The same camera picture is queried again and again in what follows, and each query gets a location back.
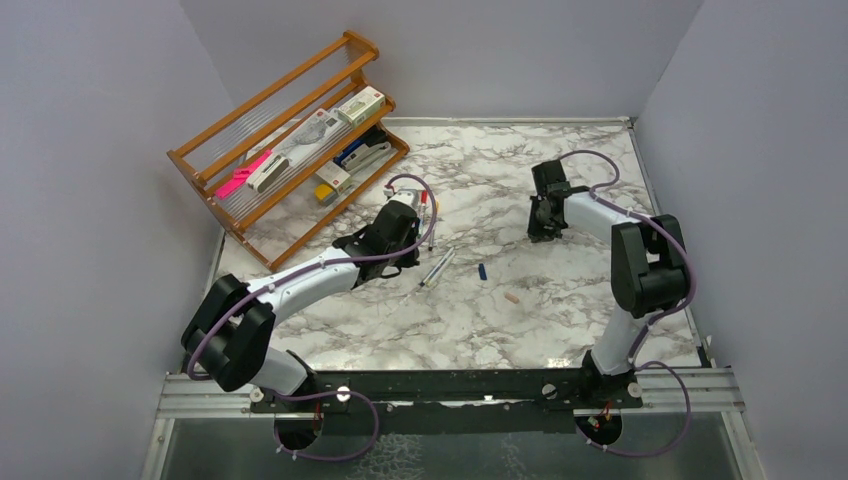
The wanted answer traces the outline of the white whiteboard marker pen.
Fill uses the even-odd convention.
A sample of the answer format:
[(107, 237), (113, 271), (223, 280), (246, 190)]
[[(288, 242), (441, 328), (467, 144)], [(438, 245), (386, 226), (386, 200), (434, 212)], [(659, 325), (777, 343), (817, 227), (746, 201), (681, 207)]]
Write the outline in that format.
[(426, 230), (426, 227), (424, 226), (424, 223), (425, 223), (425, 219), (426, 219), (427, 204), (426, 204), (426, 205), (424, 205), (424, 204), (422, 204), (422, 203), (420, 202), (421, 191), (420, 191), (420, 193), (419, 193), (419, 197), (418, 197), (418, 207), (417, 207), (417, 213), (418, 213), (418, 230), (419, 230), (419, 234), (418, 234), (418, 236), (421, 236), (421, 234), (422, 234), (422, 233)]

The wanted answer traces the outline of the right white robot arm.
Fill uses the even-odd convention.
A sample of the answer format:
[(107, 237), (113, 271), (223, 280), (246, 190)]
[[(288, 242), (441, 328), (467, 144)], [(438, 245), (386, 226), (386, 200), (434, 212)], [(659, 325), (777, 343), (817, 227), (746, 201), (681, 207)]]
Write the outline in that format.
[(590, 372), (576, 383), (579, 398), (600, 407), (616, 395), (613, 376), (633, 370), (651, 326), (691, 297), (693, 274), (681, 225), (673, 215), (647, 217), (598, 197), (589, 187), (571, 185), (559, 160), (542, 162), (531, 172), (536, 193), (527, 234), (532, 242), (553, 241), (576, 228), (610, 248), (616, 307), (584, 361)]

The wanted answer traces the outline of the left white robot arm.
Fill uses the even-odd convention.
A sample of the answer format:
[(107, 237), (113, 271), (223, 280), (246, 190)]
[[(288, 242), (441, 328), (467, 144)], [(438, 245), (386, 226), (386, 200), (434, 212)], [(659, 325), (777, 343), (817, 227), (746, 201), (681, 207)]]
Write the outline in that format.
[(251, 281), (218, 278), (181, 337), (187, 372), (225, 392), (251, 384), (276, 391), (290, 410), (306, 408), (314, 397), (313, 372), (293, 352), (271, 347), (274, 329), (326, 297), (383, 277), (388, 267), (416, 266), (419, 227), (412, 206), (390, 199), (372, 223), (307, 262)]

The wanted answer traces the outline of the white blue tip marker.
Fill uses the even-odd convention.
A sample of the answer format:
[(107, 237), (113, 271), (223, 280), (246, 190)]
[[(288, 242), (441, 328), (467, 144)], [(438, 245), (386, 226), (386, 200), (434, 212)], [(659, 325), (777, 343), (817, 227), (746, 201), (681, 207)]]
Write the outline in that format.
[(436, 265), (425, 275), (425, 277), (418, 283), (419, 288), (424, 288), (430, 285), (433, 280), (440, 274), (440, 272), (444, 269), (444, 267), (453, 259), (455, 256), (455, 247), (451, 247), (448, 251), (439, 259)]

